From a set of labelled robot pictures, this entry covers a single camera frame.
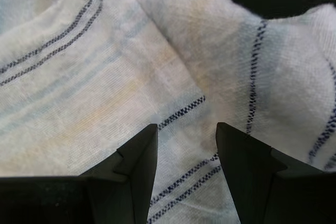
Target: cloth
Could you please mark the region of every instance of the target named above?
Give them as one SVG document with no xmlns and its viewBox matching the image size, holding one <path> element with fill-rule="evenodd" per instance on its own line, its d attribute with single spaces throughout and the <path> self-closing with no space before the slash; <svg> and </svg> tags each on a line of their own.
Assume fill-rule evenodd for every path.
<svg viewBox="0 0 336 224">
<path fill-rule="evenodd" d="M 230 0 L 0 4 L 1 176 L 78 175 L 157 123 L 148 223 L 239 223 L 217 122 L 336 169 L 332 5 L 264 20 Z"/>
</svg>

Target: navy blue stripe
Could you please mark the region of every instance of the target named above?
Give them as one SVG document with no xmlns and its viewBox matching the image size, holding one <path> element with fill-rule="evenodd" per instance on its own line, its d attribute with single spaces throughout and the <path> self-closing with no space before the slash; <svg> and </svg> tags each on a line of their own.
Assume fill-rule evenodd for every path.
<svg viewBox="0 0 336 224">
<path fill-rule="evenodd" d="M 190 176 L 192 176 L 200 168 L 202 168 L 203 166 L 205 166 L 209 162 L 215 161 L 217 159 L 218 159 L 218 153 L 216 153 L 215 155 L 213 155 L 210 159 L 205 159 L 205 160 L 201 161 L 200 163 L 198 163 L 197 165 L 195 165 L 193 168 L 191 168 L 190 170 L 188 170 L 184 175 L 182 175 L 181 178 L 179 178 L 178 180 L 176 180 L 173 184 L 171 184 L 169 187 L 167 187 L 166 189 L 164 189 L 157 196 L 154 196 L 151 199 L 150 207 L 152 207 L 159 200 L 161 200 L 162 198 L 164 198 L 165 196 L 167 196 L 168 194 L 170 194 L 174 189 L 176 189 L 178 186 L 180 186 L 180 184 L 182 184 L 183 182 L 185 182 Z"/>
<path fill-rule="evenodd" d="M 61 47 L 57 48 L 56 50 L 52 51 L 51 53 L 49 53 L 46 57 L 44 57 L 42 60 L 40 60 L 38 63 L 26 68 L 25 70 L 16 73 L 15 75 L 9 77 L 8 79 L 0 82 L 0 86 L 3 86 L 7 83 L 10 83 L 11 81 L 15 80 L 16 78 L 23 76 L 26 73 L 29 73 L 31 71 L 33 71 L 34 69 L 37 69 L 38 67 L 40 67 L 41 65 L 43 65 L 47 60 L 51 59 L 54 55 L 58 54 L 59 52 L 67 49 L 69 46 L 71 46 L 77 39 L 79 39 L 85 32 L 88 31 L 88 29 L 90 28 L 90 26 L 92 25 L 93 21 L 99 16 L 99 14 L 102 11 L 103 8 L 103 0 L 99 0 L 100 4 L 99 7 L 97 9 L 97 11 L 95 12 L 95 14 L 89 19 L 89 21 L 86 23 L 85 27 L 83 28 L 83 30 L 78 33 L 72 40 L 70 40 L 69 42 L 67 42 L 66 44 L 62 45 Z"/>
<path fill-rule="evenodd" d="M 266 31 L 267 21 L 262 20 L 260 26 L 258 27 L 257 37 L 254 41 L 252 53 L 251 53 L 251 72 L 250 72 L 250 97 L 248 105 L 248 115 L 246 123 L 246 133 L 250 134 L 252 131 L 252 124 L 254 116 L 256 113 L 256 103 L 257 103 L 257 92 L 256 92 L 256 76 L 257 76 L 257 65 L 258 57 L 261 50 L 262 40 L 264 38 L 264 33 Z"/>
<path fill-rule="evenodd" d="M 185 191 L 183 194 L 178 196 L 176 199 L 170 201 L 167 205 L 165 205 L 160 211 L 152 215 L 148 220 L 147 224 L 152 224 L 159 220 L 165 213 L 175 207 L 178 203 L 184 201 L 188 196 L 190 196 L 193 192 L 199 189 L 202 185 L 204 185 L 211 177 L 217 174 L 221 170 L 221 166 L 216 166 L 213 170 L 207 173 L 204 177 L 199 179 L 191 188 Z"/>
<path fill-rule="evenodd" d="M 335 166 L 336 166 L 336 153 L 330 157 L 329 161 L 324 166 L 324 170 L 333 169 Z"/>
<path fill-rule="evenodd" d="M 328 61 L 328 63 L 329 63 L 329 68 L 331 71 L 332 79 L 334 82 L 334 91 L 335 91 L 334 106 L 330 113 L 331 115 L 329 117 L 327 124 L 325 125 L 323 132 L 318 137 L 317 141 L 314 143 L 312 150 L 309 152 L 309 163 L 310 164 L 312 164 L 313 159 L 317 155 L 317 152 L 328 141 L 331 135 L 335 132 L 335 128 L 336 128 L 336 71 L 333 65 L 331 64 L 331 62 Z"/>
<path fill-rule="evenodd" d="M 43 44 L 39 48 L 29 52 L 28 54 L 24 55 L 23 57 L 21 57 L 17 60 L 14 60 L 11 63 L 8 63 L 4 67 L 0 68 L 0 74 L 6 72 L 9 68 L 12 68 L 12 67 L 18 65 L 19 63 L 22 63 L 22 62 L 26 61 L 30 57 L 39 54 L 40 52 L 42 52 L 43 49 L 49 47 L 53 43 L 55 43 L 55 42 L 59 41 L 60 39 L 64 38 L 67 34 L 69 34 L 78 25 L 81 17 L 84 15 L 84 13 L 87 11 L 87 9 L 91 6 L 92 3 L 93 3 L 93 0 L 89 0 L 86 3 L 86 5 L 77 14 L 77 16 L 75 18 L 75 21 L 72 22 L 71 25 L 65 31 L 63 31 L 61 34 L 57 35 L 53 39 L 49 40 L 48 42 L 46 42 L 45 44 Z"/>
<path fill-rule="evenodd" d="M 180 116 L 187 114 L 189 111 L 191 111 L 192 109 L 194 109 L 195 107 L 203 103 L 204 101 L 205 101 L 205 96 L 198 98 L 197 100 L 190 103 L 188 106 L 184 107 L 183 109 L 180 109 L 176 113 L 169 116 L 166 120 L 164 120 L 162 123 L 158 125 L 157 129 L 159 131 L 162 130 L 163 128 L 165 128 L 166 126 L 174 122 L 176 119 L 178 119 Z"/>
</svg>

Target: fabric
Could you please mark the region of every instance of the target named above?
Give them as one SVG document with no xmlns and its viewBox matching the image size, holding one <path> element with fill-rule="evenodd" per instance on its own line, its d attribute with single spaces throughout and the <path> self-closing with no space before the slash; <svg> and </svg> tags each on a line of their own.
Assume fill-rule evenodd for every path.
<svg viewBox="0 0 336 224">
<path fill-rule="evenodd" d="M 148 223 L 239 223 L 217 122 L 336 170 L 332 5 L 264 20 L 230 0 L 15 3 L 0 0 L 1 176 L 78 175 L 157 123 Z"/>
</svg>

